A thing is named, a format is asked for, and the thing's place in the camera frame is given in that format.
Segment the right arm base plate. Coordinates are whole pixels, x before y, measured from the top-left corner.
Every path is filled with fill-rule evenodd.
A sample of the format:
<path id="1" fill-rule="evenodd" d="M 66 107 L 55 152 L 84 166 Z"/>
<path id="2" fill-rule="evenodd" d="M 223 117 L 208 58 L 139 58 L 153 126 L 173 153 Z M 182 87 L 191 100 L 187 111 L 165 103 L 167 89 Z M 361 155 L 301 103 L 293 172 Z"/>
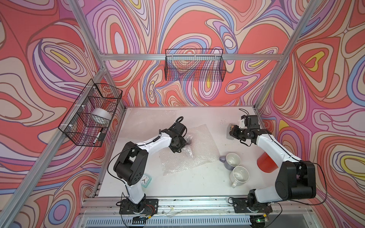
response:
<path id="1" fill-rule="evenodd" d="M 229 197 L 228 203 L 233 206 L 235 213 L 270 214 L 273 212 L 269 203 L 259 203 L 253 199 Z"/>

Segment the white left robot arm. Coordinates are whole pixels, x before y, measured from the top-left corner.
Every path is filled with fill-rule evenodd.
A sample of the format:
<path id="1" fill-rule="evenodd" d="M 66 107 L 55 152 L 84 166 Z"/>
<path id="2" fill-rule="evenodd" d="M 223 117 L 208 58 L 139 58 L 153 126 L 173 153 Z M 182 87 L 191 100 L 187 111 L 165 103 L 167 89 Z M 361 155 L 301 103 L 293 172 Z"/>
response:
<path id="1" fill-rule="evenodd" d="M 125 144 L 119 154 L 113 171 L 117 178 L 125 183 L 127 199 L 135 206 L 145 202 L 145 193 L 142 190 L 141 179 L 144 175 L 147 159 L 162 149 L 169 148 L 173 153 L 180 153 L 186 145 L 186 126 L 179 117 L 172 126 L 159 131 L 159 134 L 146 142 Z"/>

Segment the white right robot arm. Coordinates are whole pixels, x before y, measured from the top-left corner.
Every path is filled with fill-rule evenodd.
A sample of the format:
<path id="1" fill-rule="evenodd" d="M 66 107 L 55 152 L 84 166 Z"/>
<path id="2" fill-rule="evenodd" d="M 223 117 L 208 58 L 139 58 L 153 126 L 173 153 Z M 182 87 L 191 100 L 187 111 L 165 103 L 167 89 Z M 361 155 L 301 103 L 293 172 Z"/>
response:
<path id="1" fill-rule="evenodd" d="M 312 199 L 316 196 L 316 168 L 282 146 L 266 129 L 259 125 L 257 115 L 243 115 L 238 125 L 232 124 L 229 135 L 246 145 L 250 142 L 259 148 L 279 168 L 275 183 L 262 189 L 252 189 L 248 194 L 250 205 L 287 200 Z"/>

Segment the red mug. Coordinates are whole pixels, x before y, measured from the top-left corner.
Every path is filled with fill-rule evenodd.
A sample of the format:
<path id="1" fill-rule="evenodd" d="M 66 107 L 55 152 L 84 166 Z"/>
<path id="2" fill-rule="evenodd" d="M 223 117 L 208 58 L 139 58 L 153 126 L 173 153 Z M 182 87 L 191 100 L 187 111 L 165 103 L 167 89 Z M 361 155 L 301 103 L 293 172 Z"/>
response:
<path id="1" fill-rule="evenodd" d="M 193 137 L 189 136 L 186 138 L 186 145 L 185 145 L 185 152 L 193 158 L 194 154 L 193 154 L 193 150 L 192 150 L 192 144 L 193 144 Z"/>

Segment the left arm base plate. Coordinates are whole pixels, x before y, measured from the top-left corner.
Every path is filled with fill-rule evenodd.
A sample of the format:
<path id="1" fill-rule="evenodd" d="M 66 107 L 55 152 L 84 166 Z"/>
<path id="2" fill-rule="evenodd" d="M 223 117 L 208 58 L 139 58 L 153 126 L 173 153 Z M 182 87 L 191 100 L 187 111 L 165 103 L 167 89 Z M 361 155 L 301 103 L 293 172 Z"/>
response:
<path id="1" fill-rule="evenodd" d="M 134 204 L 129 199 L 121 202 L 119 214 L 121 215 L 155 215 L 158 212 L 158 199 L 143 199 L 140 203 Z"/>

